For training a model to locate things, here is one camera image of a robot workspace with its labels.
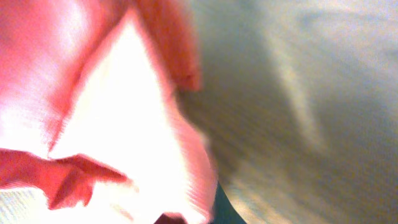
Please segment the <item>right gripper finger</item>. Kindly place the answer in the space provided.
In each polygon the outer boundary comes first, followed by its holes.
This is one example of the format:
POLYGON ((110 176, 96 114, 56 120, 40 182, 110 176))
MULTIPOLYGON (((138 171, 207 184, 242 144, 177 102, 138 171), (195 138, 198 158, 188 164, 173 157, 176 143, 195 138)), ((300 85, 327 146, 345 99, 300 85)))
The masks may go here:
POLYGON ((233 208, 220 183, 217 185, 213 210, 214 218, 211 224, 246 224, 233 208))

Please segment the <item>red printed t-shirt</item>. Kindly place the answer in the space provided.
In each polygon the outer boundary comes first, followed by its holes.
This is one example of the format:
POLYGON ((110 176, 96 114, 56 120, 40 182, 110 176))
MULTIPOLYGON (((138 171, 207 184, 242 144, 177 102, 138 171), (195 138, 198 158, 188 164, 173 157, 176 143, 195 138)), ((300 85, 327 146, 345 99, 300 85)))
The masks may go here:
POLYGON ((200 84, 184 1, 2 1, 1 189, 84 223, 210 222, 217 175, 175 96, 200 84))

